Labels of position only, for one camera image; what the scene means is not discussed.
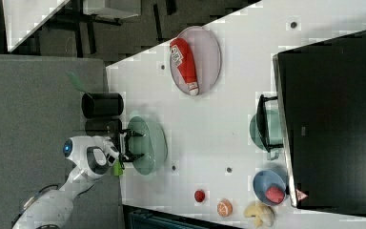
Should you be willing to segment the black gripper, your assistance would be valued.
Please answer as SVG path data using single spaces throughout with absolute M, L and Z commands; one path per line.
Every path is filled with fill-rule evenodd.
M 119 159 L 122 162 L 134 162 L 144 156 L 144 154 L 127 154 L 125 145 L 126 136 L 144 136 L 144 134 L 140 134 L 132 129 L 123 129 L 122 122 L 119 119 L 110 121 L 108 123 L 108 134 L 110 135 L 110 138 L 115 148 L 118 150 Z

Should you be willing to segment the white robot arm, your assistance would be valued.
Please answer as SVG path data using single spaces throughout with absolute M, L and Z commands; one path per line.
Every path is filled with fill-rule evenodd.
M 67 139 L 63 146 L 64 157 L 74 168 L 65 183 L 56 189 L 43 188 L 24 205 L 12 229 L 61 229 L 71 217 L 73 201 L 86 193 L 104 176 L 115 162 L 123 167 L 123 160 L 134 161 L 128 147 L 131 137 L 144 134 L 123 129 L 119 120 L 110 123 L 109 135 L 81 135 Z

